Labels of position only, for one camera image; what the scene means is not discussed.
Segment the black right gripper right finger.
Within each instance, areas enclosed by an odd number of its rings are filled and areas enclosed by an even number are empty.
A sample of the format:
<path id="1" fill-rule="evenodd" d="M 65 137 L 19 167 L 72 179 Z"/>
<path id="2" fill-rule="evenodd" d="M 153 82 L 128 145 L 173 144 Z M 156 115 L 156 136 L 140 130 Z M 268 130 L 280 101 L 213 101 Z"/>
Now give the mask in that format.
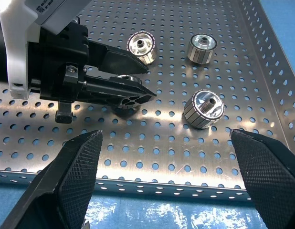
<path id="1" fill-rule="evenodd" d="M 268 229 L 295 229 L 295 155 L 280 141 L 232 129 L 247 193 Z"/>

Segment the perforated steel tray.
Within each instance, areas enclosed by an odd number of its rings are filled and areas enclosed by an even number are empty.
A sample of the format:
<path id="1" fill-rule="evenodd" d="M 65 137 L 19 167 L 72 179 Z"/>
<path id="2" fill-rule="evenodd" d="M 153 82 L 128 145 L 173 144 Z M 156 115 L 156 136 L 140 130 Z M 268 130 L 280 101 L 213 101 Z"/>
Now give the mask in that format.
<path id="1" fill-rule="evenodd" d="M 12 99 L 0 83 L 0 183 L 30 183 L 66 141 L 96 129 L 100 191 L 248 200 L 229 135 L 236 128 L 295 154 L 295 75 L 259 0 L 93 0 L 79 16 L 89 39 L 118 48 L 134 32 L 154 35 L 158 58 L 140 78 L 157 96 L 125 113 L 75 103 L 73 122 L 58 124 L 56 102 Z M 187 57 L 198 33 L 217 41 L 208 64 Z M 225 106 L 206 129 L 183 113 L 201 89 Z"/>

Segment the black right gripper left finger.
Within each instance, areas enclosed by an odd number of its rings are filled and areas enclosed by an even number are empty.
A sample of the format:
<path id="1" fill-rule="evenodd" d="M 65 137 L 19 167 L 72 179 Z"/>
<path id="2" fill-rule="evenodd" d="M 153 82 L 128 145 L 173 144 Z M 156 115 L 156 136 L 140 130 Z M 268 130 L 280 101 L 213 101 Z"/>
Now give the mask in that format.
<path id="1" fill-rule="evenodd" d="M 95 188 L 101 130 L 67 141 L 30 183 L 0 229 L 81 229 Z"/>

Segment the ribbed metal roller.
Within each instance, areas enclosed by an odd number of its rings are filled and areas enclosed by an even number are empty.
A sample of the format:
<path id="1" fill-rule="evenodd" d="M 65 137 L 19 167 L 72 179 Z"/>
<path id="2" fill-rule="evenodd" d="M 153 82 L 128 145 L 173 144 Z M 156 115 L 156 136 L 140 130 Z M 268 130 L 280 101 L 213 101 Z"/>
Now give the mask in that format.
<path id="1" fill-rule="evenodd" d="M 155 37 L 147 31 L 139 31 L 129 37 L 126 49 L 144 65 L 152 64 L 157 58 Z"/>
<path id="2" fill-rule="evenodd" d="M 188 44 L 187 57 L 197 64 L 208 64 L 217 47 L 217 41 L 210 35 L 194 34 Z"/>
<path id="3" fill-rule="evenodd" d="M 206 129 L 218 122 L 224 115 L 222 99 L 206 89 L 196 91 L 184 106 L 184 117 L 197 129 Z"/>
<path id="4" fill-rule="evenodd" d="M 142 81 L 132 75 L 110 77 L 110 98 L 107 99 L 115 113 L 125 113 L 128 109 L 140 106 L 139 99 L 143 97 L 139 86 Z"/>

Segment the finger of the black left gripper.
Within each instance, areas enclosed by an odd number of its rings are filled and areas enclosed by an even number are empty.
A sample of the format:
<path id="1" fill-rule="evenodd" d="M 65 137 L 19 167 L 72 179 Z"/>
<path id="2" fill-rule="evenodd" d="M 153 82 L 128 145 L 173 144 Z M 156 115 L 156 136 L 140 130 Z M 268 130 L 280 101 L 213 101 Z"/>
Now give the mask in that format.
<path id="1" fill-rule="evenodd" d="M 150 91 L 143 85 L 139 86 L 143 97 L 139 99 L 140 105 L 152 101 L 156 98 L 156 94 Z M 110 80 L 104 78 L 95 78 L 92 76 L 85 76 L 85 81 L 82 83 L 81 101 L 91 104 L 108 105 L 107 99 L 110 98 Z"/>
<path id="2" fill-rule="evenodd" d="M 133 53 L 102 43 L 89 41 L 88 65 L 110 74 L 146 74 L 149 69 Z"/>

